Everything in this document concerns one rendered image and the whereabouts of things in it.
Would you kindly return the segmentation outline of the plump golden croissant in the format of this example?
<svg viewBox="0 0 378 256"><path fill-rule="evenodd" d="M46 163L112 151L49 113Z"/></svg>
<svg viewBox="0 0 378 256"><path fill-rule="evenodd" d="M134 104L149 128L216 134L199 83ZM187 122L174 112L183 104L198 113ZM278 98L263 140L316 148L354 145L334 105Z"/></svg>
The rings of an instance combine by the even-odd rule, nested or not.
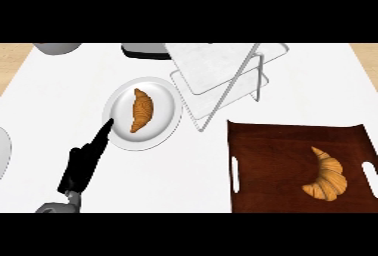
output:
<svg viewBox="0 0 378 256"><path fill-rule="evenodd" d="M311 151L317 158L319 173L314 182L301 186L304 193L317 200L335 201L347 190L347 179L342 175L340 161L319 148Z"/></svg>

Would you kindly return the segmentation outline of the white round plate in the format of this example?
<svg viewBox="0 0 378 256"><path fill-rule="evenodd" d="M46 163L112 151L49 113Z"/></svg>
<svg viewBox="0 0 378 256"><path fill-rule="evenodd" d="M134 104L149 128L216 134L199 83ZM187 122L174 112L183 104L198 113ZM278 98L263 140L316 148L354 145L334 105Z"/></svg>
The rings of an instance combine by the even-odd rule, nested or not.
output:
<svg viewBox="0 0 378 256"><path fill-rule="evenodd" d="M134 103L140 96L152 100L151 119L131 132ZM114 119L109 140L117 147L128 151L142 151L158 146L173 134L182 118L182 100L179 92L164 79L142 77L128 81L112 93L105 109L103 122Z"/></svg>

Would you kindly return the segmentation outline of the grey round vessel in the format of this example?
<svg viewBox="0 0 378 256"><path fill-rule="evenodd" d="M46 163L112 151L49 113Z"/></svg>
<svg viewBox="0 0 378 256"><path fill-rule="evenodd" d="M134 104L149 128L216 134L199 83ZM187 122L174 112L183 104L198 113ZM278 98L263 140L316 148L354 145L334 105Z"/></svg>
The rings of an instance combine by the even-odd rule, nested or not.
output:
<svg viewBox="0 0 378 256"><path fill-rule="evenodd" d="M37 49L47 55L62 55L72 52L80 46L80 43L35 43Z"/></svg>

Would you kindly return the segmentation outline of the dark brown wooden tray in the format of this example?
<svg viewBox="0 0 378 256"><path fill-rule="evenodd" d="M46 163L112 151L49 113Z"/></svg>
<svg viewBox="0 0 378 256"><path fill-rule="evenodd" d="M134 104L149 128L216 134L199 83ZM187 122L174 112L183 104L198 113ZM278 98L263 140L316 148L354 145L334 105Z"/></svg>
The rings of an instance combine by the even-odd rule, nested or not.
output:
<svg viewBox="0 0 378 256"><path fill-rule="evenodd" d="M227 124L232 211L374 212L374 196L362 164L378 170L378 154L365 127ZM319 173L316 154L325 152L342 166L345 193L334 201L313 198L303 186Z"/></svg>

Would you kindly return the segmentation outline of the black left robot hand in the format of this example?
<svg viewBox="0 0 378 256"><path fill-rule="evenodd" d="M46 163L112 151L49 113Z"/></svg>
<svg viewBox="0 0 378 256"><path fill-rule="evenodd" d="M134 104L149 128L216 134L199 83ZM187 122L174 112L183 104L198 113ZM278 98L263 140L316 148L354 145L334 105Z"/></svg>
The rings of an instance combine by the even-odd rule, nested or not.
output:
<svg viewBox="0 0 378 256"><path fill-rule="evenodd" d="M89 185L100 156L108 145L108 135L114 125L114 119L109 119L102 126L93 140L81 148L74 147L69 151L68 165L58 186L58 192L81 193Z"/></svg>

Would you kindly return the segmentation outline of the black and grey appliance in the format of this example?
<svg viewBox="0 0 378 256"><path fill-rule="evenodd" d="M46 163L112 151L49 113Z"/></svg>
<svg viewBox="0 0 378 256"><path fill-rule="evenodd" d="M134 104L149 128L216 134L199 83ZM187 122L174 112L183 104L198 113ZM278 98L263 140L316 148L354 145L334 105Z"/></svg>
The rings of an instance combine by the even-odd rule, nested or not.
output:
<svg viewBox="0 0 378 256"><path fill-rule="evenodd" d="M162 43L122 43L124 55L130 58L170 60L170 54Z"/></svg>

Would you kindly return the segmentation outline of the slim brown croissant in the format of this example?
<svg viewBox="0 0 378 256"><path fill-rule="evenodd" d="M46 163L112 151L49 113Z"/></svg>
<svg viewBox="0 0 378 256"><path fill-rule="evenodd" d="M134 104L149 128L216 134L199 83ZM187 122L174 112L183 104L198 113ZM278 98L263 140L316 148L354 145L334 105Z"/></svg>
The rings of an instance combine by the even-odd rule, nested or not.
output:
<svg viewBox="0 0 378 256"><path fill-rule="evenodd" d="M136 133L148 124L153 115L153 101L149 95L140 90L134 89L133 102L133 123L130 132Z"/></svg>

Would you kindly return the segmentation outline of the pale grey rounded object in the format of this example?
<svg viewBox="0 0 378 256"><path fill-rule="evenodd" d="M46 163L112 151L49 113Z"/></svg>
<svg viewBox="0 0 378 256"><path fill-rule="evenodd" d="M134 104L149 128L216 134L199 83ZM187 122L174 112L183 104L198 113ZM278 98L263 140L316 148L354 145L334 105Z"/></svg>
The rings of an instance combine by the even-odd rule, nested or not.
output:
<svg viewBox="0 0 378 256"><path fill-rule="evenodd" d="M12 155L12 140L6 130L0 127L0 180L4 176Z"/></svg>

